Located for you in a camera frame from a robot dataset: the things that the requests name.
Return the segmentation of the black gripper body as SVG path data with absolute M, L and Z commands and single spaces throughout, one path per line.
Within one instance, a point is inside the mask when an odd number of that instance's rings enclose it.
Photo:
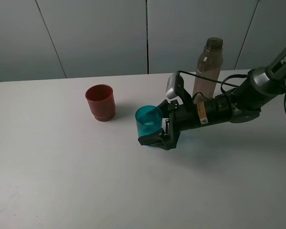
M 166 128 L 165 149 L 176 148 L 180 133 L 229 121 L 227 97 L 217 97 L 204 102 L 178 104 L 177 100 L 165 102 Z

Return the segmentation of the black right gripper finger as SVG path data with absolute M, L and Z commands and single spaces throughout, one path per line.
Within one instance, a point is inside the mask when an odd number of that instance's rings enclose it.
M 163 114 L 163 118 L 170 118 L 171 113 L 171 103 L 167 100 L 163 100 L 158 106 L 157 106 Z

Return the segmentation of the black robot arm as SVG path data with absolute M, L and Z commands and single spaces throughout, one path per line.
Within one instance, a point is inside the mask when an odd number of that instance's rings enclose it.
M 185 90 L 181 74 L 177 71 L 168 79 L 166 96 L 170 102 L 164 100 L 145 112 L 136 112 L 137 123 L 145 126 L 138 129 L 141 145 L 170 150 L 176 148 L 182 131 L 254 120 L 265 104 L 281 94 L 286 114 L 286 47 L 267 67 L 233 74 L 219 82 L 223 86 L 229 79 L 241 78 L 241 85 L 232 85 L 228 91 L 221 89 L 220 95 L 196 104 L 197 95 L 191 96 Z

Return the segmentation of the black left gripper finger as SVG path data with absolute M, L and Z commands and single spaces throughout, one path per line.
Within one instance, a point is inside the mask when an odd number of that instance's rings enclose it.
M 167 146 L 168 140 L 169 136 L 162 128 L 152 134 L 144 135 L 138 138 L 138 142 L 142 146 L 153 146 L 163 150 L 169 150 L 169 147 Z

